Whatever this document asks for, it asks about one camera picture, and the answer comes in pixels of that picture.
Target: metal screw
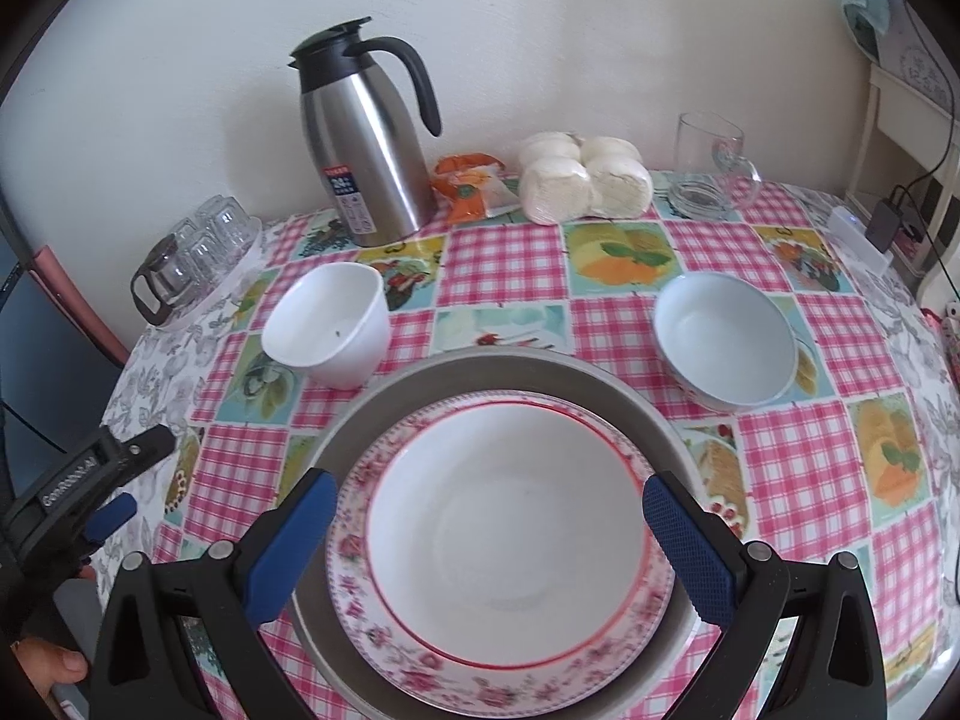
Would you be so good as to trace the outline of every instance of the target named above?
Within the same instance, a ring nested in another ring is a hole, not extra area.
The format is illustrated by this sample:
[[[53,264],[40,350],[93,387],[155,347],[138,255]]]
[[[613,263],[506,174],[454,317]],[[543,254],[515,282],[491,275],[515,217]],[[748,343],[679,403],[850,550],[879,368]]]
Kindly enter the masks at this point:
[[[857,562],[856,555],[854,555],[853,552],[841,552],[839,555],[837,555],[837,562],[839,562],[844,568],[849,568],[850,570],[853,570],[853,568],[856,568],[858,565],[860,565],[860,563]]]
[[[767,560],[770,560],[770,557],[773,557],[774,551],[762,541],[751,541],[747,544],[747,554],[754,560],[767,562]]]
[[[136,571],[142,562],[143,554],[141,552],[131,552],[130,555],[123,558],[123,562],[121,562],[120,565],[125,571]]]
[[[214,541],[210,544],[210,548],[206,551],[210,557],[213,557],[213,560],[222,560],[224,557],[230,557],[233,554],[233,542],[222,539],[222,541]]]

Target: glass mug handle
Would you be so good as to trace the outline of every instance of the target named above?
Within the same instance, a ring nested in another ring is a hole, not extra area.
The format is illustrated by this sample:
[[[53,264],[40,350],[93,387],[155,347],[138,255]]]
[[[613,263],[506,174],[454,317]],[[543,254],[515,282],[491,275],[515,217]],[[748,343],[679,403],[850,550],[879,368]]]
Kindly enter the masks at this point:
[[[746,207],[751,205],[757,199],[757,193],[760,191],[760,184],[763,179],[757,166],[746,157],[742,157],[730,148],[730,145],[722,138],[717,138],[713,142],[713,162],[720,170],[728,174],[728,179],[733,182],[737,176],[744,176],[750,182],[750,189],[746,196],[739,199],[733,199],[733,192],[728,191],[728,200],[737,207]]]

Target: blue gripper pad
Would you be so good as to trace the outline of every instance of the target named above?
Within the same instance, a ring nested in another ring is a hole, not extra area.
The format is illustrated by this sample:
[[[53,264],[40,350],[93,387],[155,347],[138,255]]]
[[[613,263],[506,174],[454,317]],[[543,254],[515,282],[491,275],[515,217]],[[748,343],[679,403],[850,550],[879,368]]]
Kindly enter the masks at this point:
[[[736,611],[733,574],[663,480],[643,486],[643,516],[704,622],[722,630]]]
[[[136,498],[129,493],[120,493],[90,514],[83,527],[83,537],[91,544],[103,546],[104,541],[133,517],[133,514],[136,514]]]
[[[277,619],[337,512],[337,483],[321,473],[290,509],[247,573],[244,612],[253,627]]]

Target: floral rim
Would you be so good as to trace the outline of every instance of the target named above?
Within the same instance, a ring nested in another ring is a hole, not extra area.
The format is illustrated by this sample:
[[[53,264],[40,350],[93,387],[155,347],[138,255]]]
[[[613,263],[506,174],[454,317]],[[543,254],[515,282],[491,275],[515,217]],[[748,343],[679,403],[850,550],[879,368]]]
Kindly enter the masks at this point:
[[[639,488],[653,473],[627,437],[571,403],[518,391],[458,395],[407,416],[373,442],[344,480],[326,549],[331,600],[344,631],[363,658],[415,698],[475,717],[552,712],[603,688],[646,646],[664,615],[673,584],[673,569],[648,529],[646,570],[618,614],[591,640],[568,653],[516,668],[483,667],[445,656],[424,645],[395,619],[379,597],[366,556],[366,518],[377,483],[392,458],[427,427],[465,408],[504,401],[547,407],[587,423],[621,456]]]

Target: orange snack package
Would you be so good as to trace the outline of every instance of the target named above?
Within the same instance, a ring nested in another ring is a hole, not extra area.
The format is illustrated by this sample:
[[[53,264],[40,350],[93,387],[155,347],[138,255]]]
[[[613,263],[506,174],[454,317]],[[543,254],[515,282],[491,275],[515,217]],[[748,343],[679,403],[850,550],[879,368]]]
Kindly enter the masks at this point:
[[[520,208],[510,188],[512,184],[515,189],[517,182],[504,170],[504,164],[489,154],[453,154],[440,159],[430,185],[450,204],[448,223],[498,217]]]

